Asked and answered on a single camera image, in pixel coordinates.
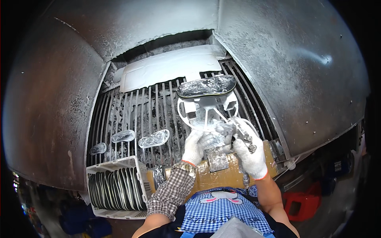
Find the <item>arm sleeve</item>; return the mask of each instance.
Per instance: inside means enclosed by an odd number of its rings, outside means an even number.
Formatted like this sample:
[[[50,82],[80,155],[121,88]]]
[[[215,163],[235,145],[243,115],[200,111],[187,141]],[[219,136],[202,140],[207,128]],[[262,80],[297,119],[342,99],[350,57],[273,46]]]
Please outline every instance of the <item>arm sleeve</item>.
[[[172,166],[171,175],[159,186],[147,204],[147,216],[155,213],[166,215],[173,221],[177,207],[184,203],[196,178],[196,168],[180,161]]]

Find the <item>plastic basket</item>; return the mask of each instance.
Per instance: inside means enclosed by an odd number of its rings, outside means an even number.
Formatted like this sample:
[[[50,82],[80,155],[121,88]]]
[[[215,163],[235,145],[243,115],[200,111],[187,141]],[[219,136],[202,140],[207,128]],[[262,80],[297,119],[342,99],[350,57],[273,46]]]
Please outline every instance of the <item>plastic basket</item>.
[[[148,200],[151,198],[152,192],[151,192],[151,186],[147,179],[147,168],[146,166],[138,161],[138,158],[136,156],[130,156],[126,158],[121,158],[118,160],[108,161],[104,163],[100,163],[97,165],[92,165],[86,168],[87,173],[87,187],[89,187],[89,178],[92,174],[95,174],[96,172],[105,172],[106,170],[109,171],[115,171],[117,169],[121,168],[135,168],[138,171],[136,176],[138,177],[138,181],[140,183],[140,186],[142,188],[143,192],[143,201],[147,204]],[[91,204],[91,207],[93,208],[94,215],[98,217],[106,217],[106,218],[113,218],[113,219],[145,219],[147,217],[147,211],[115,211],[115,210],[108,210],[108,209],[100,209],[97,207],[94,207],[93,204]]]

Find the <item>white glove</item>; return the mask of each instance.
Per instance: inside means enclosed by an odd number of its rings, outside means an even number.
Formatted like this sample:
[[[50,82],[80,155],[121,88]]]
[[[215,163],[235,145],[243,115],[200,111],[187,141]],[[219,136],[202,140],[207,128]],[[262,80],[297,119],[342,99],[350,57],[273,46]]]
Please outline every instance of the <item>white glove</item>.
[[[242,161],[243,169],[251,175],[255,180],[263,179],[267,174],[266,160],[263,151],[263,141],[256,135],[253,129],[241,118],[235,117],[234,120],[246,131],[252,138],[252,144],[257,148],[254,153],[250,153],[249,149],[241,139],[233,142],[233,150],[237,153]]]
[[[182,161],[188,162],[193,166],[198,166],[204,156],[204,147],[200,142],[203,131],[192,130],[185,140],[185,152],[182,155]]]

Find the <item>cartoon print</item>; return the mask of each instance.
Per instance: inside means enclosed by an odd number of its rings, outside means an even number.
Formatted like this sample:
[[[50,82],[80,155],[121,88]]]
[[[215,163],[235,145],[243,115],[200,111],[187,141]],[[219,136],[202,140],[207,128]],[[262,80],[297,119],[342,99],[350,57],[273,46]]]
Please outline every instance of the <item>cartoon print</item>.
[[[222,198],[226,198],[229,201],[231,201],[233,204],[242,204],[243,201],[238,197],[238,194],[236,192],[224,192],[224,191],[218,191],[218,192],[211,192],[212,198],[204,198],[200,200],[200,203],[212,203],[214,201],[217,201]]]

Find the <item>apron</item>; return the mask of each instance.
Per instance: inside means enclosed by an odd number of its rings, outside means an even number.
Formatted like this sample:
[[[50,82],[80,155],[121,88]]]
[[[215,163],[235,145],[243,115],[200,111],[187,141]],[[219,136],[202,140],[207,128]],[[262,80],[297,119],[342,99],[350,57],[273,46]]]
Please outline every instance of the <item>apron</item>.
[[[195,193],[185,203],[184,220],[179,231],[214,233],[234,216],[246,225],[257,228],[264,236],[273,233],[263,212],[247,200],[245,195],[246,190],[231,187]],[[256,186],[249,188],[249,195],[257,197]]]

